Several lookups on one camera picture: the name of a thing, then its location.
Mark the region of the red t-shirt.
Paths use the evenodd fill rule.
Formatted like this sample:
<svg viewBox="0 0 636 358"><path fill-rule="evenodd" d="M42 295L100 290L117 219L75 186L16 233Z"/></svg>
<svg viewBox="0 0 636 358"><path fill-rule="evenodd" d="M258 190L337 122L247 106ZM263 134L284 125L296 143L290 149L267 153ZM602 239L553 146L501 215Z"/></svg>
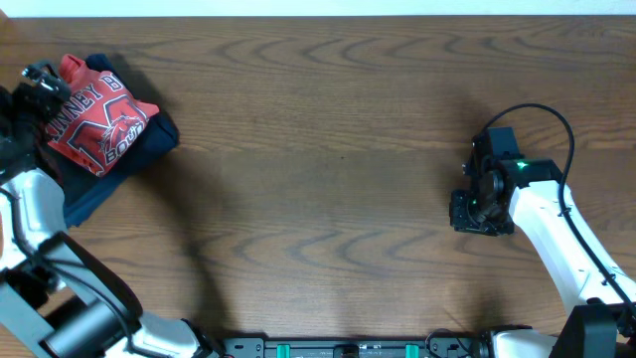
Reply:
<svg viewBox="0 0 636 358"><path fill-rule="evenodd" d="M136 99L114 72L92 70L75 56L63 56L59 72L71 96L47 125L49 146L101 177L132 146L159 107Z"/></svg>

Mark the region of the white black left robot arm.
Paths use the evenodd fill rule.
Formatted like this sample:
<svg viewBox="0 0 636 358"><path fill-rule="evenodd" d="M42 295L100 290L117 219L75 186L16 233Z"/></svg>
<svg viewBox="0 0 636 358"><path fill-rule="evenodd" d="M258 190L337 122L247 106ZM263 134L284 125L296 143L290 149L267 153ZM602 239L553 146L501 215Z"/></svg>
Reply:
<svg viewBox="0 0 636 358"><path fill-rule="evenodd" d="M38 357L222 357L186 319L143 310L128 285L74 241L41 147L71 97L47 61L1 91L1 323Z"/></svg>

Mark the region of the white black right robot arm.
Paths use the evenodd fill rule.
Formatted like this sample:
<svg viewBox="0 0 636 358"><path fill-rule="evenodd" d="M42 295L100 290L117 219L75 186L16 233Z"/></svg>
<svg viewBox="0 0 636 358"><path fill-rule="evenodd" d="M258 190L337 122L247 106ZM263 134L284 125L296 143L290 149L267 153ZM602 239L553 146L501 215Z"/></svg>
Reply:
<svg viewBox="0 0 636 358"><path fill-rule="evenodd" d="M455 190L457 232L510 235L520 229L556 286L566 323L556 336L509 327L486 333L478 357L632 357L620 336L635 338L635 281L612 259L578 211L563 174L549 159L471 159L470 179Z"/></svg>

